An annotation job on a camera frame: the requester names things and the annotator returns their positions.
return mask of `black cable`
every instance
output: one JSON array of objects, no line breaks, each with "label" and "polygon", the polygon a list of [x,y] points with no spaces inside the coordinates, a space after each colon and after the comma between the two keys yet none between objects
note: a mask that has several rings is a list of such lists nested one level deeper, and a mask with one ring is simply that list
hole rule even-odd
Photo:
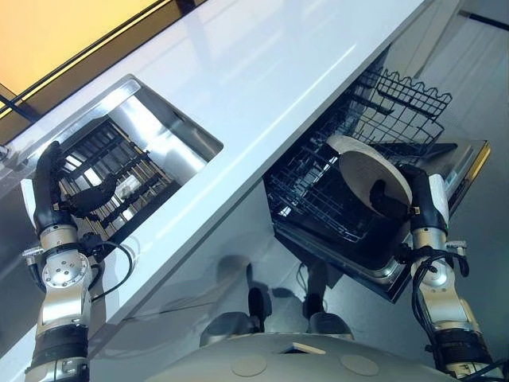
[{"label": "black cable", "polygon": [[94,287],[94,285],[99,281],[99,278],[103,275],[103,267],[101,267],[100,264],[91,265],[90,268],[97,269],[97,273],[95,274],[95,277],[93,278],[92,282],[90,283],[88,290],[92,289]]},{"label": "black cable", "polygon": [[133,260],[130,257],[129,252],[122,245],[116,244],[116,243],[114,243],[112,241],[102,241],[101,243],[98,243],[96,245],[96,247],[98,247],[99,245],[111,245],[112,247],[115,247],[115,248],[118,248],[119,250],[121,250],[127,256],[127,261],[129,261],[129,269],[127,270],[126,276],[122,279],[122,281],[120,283],[118,283],[117,285],[113,286],[111,289],[108,289],[106,292],[103,292],[103,293],[98,294],[97,296],[95,296],[92,299],[92,302],[100,300],[101,298],[106,297],[107,294],[109,294],[109,293],[113,292],[114,290],[117,290],[118,288],[120,288],[120,286],[122,284],[124,284],[124,282],[127,281],[127,279],[130,277],[130,274],[133,273]]},{"label": "black cable", "polygon": [[[485,368],[482,368],[481,370],[478,370],[478,371],[474,372],[473,374],[470,374],[469,376],[464,376],[460,380],[461,381],[476,381],[476,380],[480,380],[479,378],[483,377],[483,374],[486,374],[487,372],[490,372],[494,368],[498,368],[499,366],[501,366],[503,364],[506,364],[507,362],[509,362],[509,360],[498,360],[498,361],[495,361],[492,364],[489,364],[488,366],[486,366]],[[489,379],[490,377],[487,376],[486,378],[488,378],[488,380],[497,380],[496,379],[497,377],[493,377],[493,378]]]},{"label": "black cable", "polygon": [[37,263],[30,264],[28,266],[30,278],[33,283],[42,291],[42,293],[46,293],[46,285],[42,282],[41,275],[39,275],[39,267]]},{"label": "black cable", "polygon": [[462,267],[466,270],[465,274],[468,273],[468,263],[466,263],[466,259],[462,255],[458,255],[456,253],[448,252],[447,254],[441,253],[440,255],[430,256],[428,259],[424,260],[414,274],[414,280],[412,282],[412,311],[414,312],[415,319],[419,323],[419,325],[424,329],[426,335],[428,336],[429,343],[431,344],[431,351],[433,353],[433,359],[437,365],[439,370],[444,370],[445,365],[442,360],[442,355],[440,349],[438,347],[438,343],[435,340],[435,336],[433,335],[433,328],[431,323],[427,319],[424,310],[422,309],[422,305],[419,301],[420,286],[422,280],[424,280],[426,273],[428,271],[437,271],[437,269],[432,265],[434,261],[444,259],[447,256],[455,257],[462,264]]}]

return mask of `wire basket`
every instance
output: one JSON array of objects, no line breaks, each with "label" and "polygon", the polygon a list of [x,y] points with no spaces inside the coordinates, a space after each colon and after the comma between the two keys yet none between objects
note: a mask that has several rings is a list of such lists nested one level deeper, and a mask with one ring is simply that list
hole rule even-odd
[{"label": "wire basket", "polygon": [[59,186],[72,196],[115,176],[113,197],[84,218],[87,230],[103,240],[123,240],[180,186],[127,134],[106,119],[63,152]]},{"label": "wire basket", "polygon": [[374,224],[390,224],[350,191],[326,140],[344,134],[393,163],[416,162],[444,130],[436,119],[451,99],[396,72],[366,70],[266,174],[274,221],[300,222],[348,243],[365,238]]}]

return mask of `dishwasher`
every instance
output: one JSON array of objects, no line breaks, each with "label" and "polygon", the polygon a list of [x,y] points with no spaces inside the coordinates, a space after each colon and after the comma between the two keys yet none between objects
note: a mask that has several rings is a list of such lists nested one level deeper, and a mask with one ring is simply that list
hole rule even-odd
[{"label": "dishwasher", "polygon": [[327,138],[346,135],[395,165],[409,163],[440,173],[451,211],[465,191],[464,177],[475,155],[469,142],[441,140],[444,127],[437,119],[452,96],[401,78],[383,67],[383,59],[381,55],[366,69],[263,179],[275,237],[287,249],[303,263],[324,260],[396,302],[410,280],[410,265],[394,259],[402,242],[410,240],[409,226],[373,212],[356,197]]}]

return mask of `window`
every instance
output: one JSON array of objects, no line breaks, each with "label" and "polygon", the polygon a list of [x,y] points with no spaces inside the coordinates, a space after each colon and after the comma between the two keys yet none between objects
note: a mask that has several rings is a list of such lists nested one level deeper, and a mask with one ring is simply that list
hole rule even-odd
[{"label": "window", "polygon": [[0,144],[202,2],[6,2],[0,14]]}]

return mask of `open dishwasher drawer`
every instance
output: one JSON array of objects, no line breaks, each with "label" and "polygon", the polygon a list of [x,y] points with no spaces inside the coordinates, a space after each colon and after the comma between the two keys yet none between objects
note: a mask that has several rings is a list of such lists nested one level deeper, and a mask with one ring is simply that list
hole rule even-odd
[{"label": "open dishwasher drawer", "polygon": [[132,76],[90,105],[56,138],[64,157],[60,189],[73,196],[114,176],[113,197],[77,223],[82,233],[119,243],[223,145]]},{"label": "open dishwasher drawer", "polygon": [[341,176],[338,153],[326,140],[333,134],[351,136],[394,164],[440,173],[453,212],[472,167],[482,166],[480,158],[489,149],[478,142],[441,140],[437,118],[451,99],[375,62],[265,174],[279,241],[305,263],[323,259],[395,302],[410,279],[410,267],[393,255],[409,239],[408,224],[376,214],[354,195]]}]

